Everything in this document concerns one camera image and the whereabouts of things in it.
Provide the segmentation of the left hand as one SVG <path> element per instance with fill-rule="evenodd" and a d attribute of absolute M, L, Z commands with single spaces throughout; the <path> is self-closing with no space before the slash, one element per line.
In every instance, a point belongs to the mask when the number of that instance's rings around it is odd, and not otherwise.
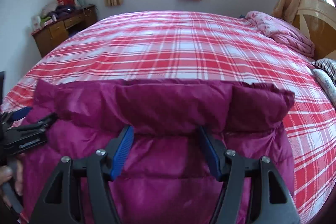
<path fill-rule="evenodd" d="M 5 182 L 9 182 L 14 179 L 14 190 L 18 196 L 23 195 L 23 159 L 25 154 L 21 153 L 13 159 L 10 166 L 1 165 L 1 186 Z"/>

